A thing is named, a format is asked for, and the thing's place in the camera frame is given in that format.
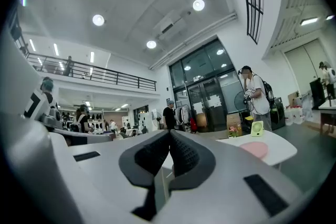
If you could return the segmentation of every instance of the glass door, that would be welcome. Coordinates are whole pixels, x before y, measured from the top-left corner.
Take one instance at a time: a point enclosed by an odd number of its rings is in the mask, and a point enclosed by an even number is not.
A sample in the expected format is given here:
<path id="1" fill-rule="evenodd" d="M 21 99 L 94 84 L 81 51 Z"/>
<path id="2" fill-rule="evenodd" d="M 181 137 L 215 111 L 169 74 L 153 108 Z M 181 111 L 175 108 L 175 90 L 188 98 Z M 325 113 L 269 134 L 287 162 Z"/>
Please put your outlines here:
<path id="1" fill-rule="evenodd" d="M 188 88 L 199 132 L 226 129 L 226 105 L 220 88 L 216 78 L 202 81 Z"/>

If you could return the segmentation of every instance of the ceiling vent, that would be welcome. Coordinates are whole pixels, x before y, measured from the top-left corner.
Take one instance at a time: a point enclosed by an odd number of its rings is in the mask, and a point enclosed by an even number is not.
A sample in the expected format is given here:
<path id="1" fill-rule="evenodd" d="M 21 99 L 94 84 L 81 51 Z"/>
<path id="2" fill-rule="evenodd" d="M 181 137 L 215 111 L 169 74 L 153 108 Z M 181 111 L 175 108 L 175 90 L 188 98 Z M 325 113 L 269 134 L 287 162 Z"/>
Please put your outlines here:
<path id="1" fill-rule="evenodd" d="M 185 28 L 185 20 L 172 10 L 153 28 L 153 36 L 159 40 L 170 39 Z"/>

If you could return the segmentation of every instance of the pink mat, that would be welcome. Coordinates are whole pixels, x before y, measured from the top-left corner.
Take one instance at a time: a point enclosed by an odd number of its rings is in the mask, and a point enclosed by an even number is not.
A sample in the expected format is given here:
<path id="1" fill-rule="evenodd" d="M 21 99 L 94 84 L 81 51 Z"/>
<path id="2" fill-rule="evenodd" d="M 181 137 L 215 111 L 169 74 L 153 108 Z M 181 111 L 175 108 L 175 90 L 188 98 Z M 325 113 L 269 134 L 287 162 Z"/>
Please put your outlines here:
<path id="1" fill-rule="evenodd" d="M 268 146 L 263 142 L 249 142 L 240 145 L 239 147 L 245 149 L 246 151 L 250 152 L 260 159 L 265 157 L 268 152 Z"/>

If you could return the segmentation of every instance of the yellow device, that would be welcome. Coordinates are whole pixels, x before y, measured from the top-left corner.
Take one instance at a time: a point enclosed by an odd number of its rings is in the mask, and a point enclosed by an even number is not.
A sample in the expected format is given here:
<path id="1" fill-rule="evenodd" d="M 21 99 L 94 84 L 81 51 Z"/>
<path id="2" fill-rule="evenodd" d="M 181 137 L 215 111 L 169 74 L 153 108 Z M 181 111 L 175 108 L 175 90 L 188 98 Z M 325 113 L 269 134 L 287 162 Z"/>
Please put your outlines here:
<path id="1" fill-rule="evenodd" d="M 262 136 L 264 133 L 264 122 L 255 121 L 252 123 L 251 136 Z"/>

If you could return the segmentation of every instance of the black backpack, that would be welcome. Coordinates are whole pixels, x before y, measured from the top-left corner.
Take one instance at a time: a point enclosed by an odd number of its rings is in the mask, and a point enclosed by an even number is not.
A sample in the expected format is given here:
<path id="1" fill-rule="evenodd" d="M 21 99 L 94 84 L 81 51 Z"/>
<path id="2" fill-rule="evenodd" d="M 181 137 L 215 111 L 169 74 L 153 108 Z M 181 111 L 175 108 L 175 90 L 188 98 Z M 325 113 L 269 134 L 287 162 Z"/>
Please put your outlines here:
<path id="1" fill-rule="evenodd" d="M 270 84 L 268 84 L 266 81 L 264 81 L 259 75 L 253 75 L 254 76 L 258 76 L 261 81 L 264 84 L 264 88 L 265 88 L 265 95 L 266 95 L 266 99 L 269 102 L 270 105 L 274 104 L 274 94 L 273 94 L 273 90 Z"/>

